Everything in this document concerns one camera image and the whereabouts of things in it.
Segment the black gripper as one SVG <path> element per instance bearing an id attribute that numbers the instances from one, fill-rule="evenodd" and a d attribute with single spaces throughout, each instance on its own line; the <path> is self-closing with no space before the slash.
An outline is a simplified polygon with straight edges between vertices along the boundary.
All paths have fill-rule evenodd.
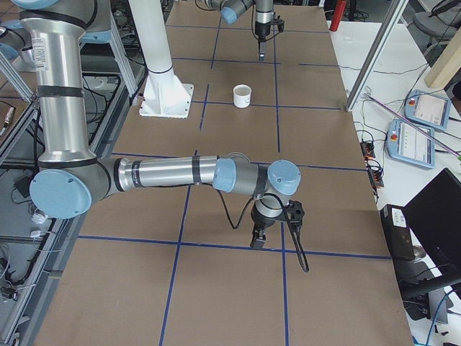
<path id="1" fill-rule="evenodd" d="M 263 249 L 266 242 L 265 230 L 273 226 L 276 222 L 282 222 L 281 215 L 275 217 L 266 216 L 259 211 L 256 203 L 254 203 L 251 209 L 251 219 L 254 222 L 254 227 L 249 246 L 251 249 Z"/>
<path id="2" fill-rule="evenodd" d="M 259 61 L 264 61 L 266 55 L 266 41 L 269 39 L 271 31 L 271 22 L 257 22 L 255 21 L 255 34 L 258 41 Z"/>

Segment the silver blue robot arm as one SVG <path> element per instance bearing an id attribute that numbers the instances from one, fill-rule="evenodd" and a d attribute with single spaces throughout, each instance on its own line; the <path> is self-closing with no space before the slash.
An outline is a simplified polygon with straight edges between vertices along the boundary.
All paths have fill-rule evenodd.
<path id="1" fill-rule="evenodd" d="M 254 222 L 251 248 L 262 248 L 266 229 L 281 222 L 287 224 L 295 248 L 301 249 L 304 212 L 292 199 L 301 173 L 290 161 L 263 167 L 240 153 L 140 161 L 101 159 L 94 153 L 117 116 L 111 111 L 98 115 L 97 129 L 88 131 L 81 44 L 88 33 L 103 41 L 116 33 L 108 1 L 18 1 L 17 6 L 19 23 L 31 37 L 37 75 L 36 123 L 42 127 L 44 151 L 30 197 L 42 212 L 70 219 L 133 188 L 209 185 L 219 194 L 249 197 L 245 209 Z"/>
<path id="2" fill-rule="evenodd" d="M 218 11 L 228 25 L 233 25 L 249 9 L 252 10 L 251 31 L 258 43 L 259 60 L 264 61 L 267 42 L 275 24 L 274 3 L 270 0 L 203 1 L 205 10 Z"/>

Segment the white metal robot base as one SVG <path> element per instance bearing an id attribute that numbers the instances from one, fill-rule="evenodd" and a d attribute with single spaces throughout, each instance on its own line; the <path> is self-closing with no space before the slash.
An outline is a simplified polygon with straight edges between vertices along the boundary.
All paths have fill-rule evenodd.
<path id="1" fill-rule="evenodd" d="M 130 9 L 148 76 L 139 114 L 144 117 L 188 117 L 194 86 L 174 72 L 160 1 L 133 0 Z"/>

